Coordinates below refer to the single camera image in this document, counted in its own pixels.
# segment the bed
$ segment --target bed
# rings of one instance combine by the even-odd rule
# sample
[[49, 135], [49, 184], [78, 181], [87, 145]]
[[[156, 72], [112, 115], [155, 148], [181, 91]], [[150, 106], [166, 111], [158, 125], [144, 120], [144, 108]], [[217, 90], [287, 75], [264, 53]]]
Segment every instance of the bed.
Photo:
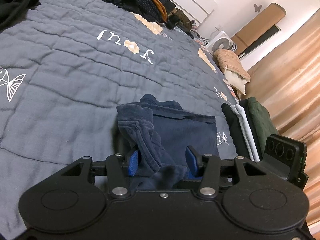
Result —
[[26, 189], [82, 156], [115, 153], [116, 106], [145, 94], [216, 116], [220, 157], [236, 156], [221, 110], [236, 100], [199, 43], [177, 30], [152, 31], [101, 0], [40, 2], [0, 33], [4, 237], [25, 230], [18, 200]]

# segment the silver bolt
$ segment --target silver bolt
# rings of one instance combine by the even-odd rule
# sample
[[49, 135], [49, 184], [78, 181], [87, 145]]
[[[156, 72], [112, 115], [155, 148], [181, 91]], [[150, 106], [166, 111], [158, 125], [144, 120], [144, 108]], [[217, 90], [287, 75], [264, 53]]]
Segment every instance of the silver bolt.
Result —
[[216, 193], [215, 189], [212, 188], [212, 187], [203, 187], [200, 189], [200, 193], [202, 195], [206, 195], [206, 196], [211, 196], [213, 195], [214, 193]]
[[161, 198], [167, 198], [169, 197], [169, 194], [168, 193], [160, 193], [159, 195]]
[[112, 193], [118, 196], [122, 196], [128, 193], [128, 190], [125, 187], [115, 187], [112, 190]]

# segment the dark green garment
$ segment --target dark green garment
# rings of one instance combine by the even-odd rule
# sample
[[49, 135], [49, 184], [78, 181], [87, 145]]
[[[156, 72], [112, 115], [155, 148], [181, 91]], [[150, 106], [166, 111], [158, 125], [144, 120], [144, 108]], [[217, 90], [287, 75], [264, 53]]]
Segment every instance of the dark green garment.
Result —
[[261, 152], [264, 152], [268, 136], [272, 133], [279, 134], [279, 132], [272, 123], [268, 110], [255, 97], [248, 98], [248, 106], [257, 131]]

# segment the curtain fold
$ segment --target curtain fold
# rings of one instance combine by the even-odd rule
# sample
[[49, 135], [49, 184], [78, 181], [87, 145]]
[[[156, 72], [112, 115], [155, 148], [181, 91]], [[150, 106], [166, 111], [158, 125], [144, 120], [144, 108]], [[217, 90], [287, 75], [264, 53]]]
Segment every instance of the curtain fold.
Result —
[[245, 97], [268, 109], [280, 134], [307, 143], [312, 225], [320, 221], [320, 10], [248, 73]]

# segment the butterfly wall decoration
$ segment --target butterfly wall decoration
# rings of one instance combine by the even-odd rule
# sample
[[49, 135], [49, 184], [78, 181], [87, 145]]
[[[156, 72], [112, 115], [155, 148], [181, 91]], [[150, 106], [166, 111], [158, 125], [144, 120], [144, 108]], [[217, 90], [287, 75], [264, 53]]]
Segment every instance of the butterfly wall decoration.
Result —
[[21, 85], [25, 76], [26, 76], [25, 74], [22, 74], [22, 75], [16, 76], [14, 79], [10, 81], [8, 71], [0, 67], [0, 87], [7, 85], [7, 98], [9, 102], [11, 102], [14, 94], [16, 93], [18, 87]]
[[256, 5], [256, 4], [254, 4], [254, 11], [255, 11], [255, 12], [260, 12], [261, 8], [262, 8], [262, 4], [259, 5], [259, 6]]

